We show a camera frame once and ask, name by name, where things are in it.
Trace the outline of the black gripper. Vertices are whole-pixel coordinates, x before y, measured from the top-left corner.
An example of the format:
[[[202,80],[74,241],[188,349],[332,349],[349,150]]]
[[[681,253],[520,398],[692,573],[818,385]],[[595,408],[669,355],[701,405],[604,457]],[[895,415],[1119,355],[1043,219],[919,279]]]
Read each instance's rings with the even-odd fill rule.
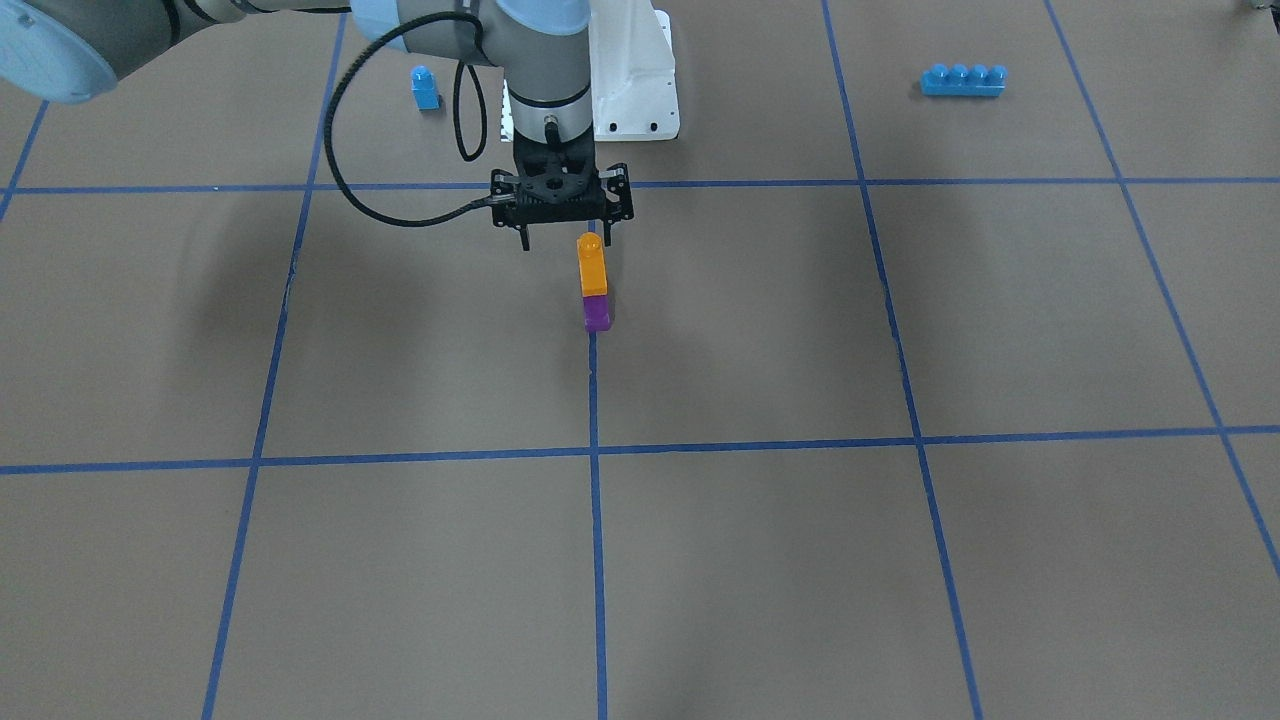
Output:
[[[492,223],[515,227],[524,252],[531,250],[529,225],[595,220],[608,249],[612,224],[634,219],[628,168],[600,170],[593,135],[558,145],[516,135],[513,159],[516,170],[492,173]]]

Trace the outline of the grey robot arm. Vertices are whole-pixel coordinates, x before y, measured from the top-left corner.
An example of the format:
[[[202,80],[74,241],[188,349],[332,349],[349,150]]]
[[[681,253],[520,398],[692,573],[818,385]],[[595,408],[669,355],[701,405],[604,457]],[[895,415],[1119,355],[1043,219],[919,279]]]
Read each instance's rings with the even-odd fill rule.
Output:
[[[428,228],[484,211],[529,243],[534,225],[594,223],[599,234],[634,218],[621,164],[600,167],[590,99],[585,1],[5,1],[4,99],[24,94],[82,105],[132,78],[166,99],[156,119],[137,110],[125,146],[160,142],[163,158],[228,151],[228,167],[261,181],[298,179],[302,143],[284,124],[297,102],[321,104],[317,169],[361,215]],[[339,110],[356,72],[393,53],[463,67],[466,97],[495,88],[512,105],[513,141],[486,192],[433,217],[399,218],[358,199],[338,169]],[[483,70],[498,70],[490,83]],[[284,141],[282,150],[273,143]]]

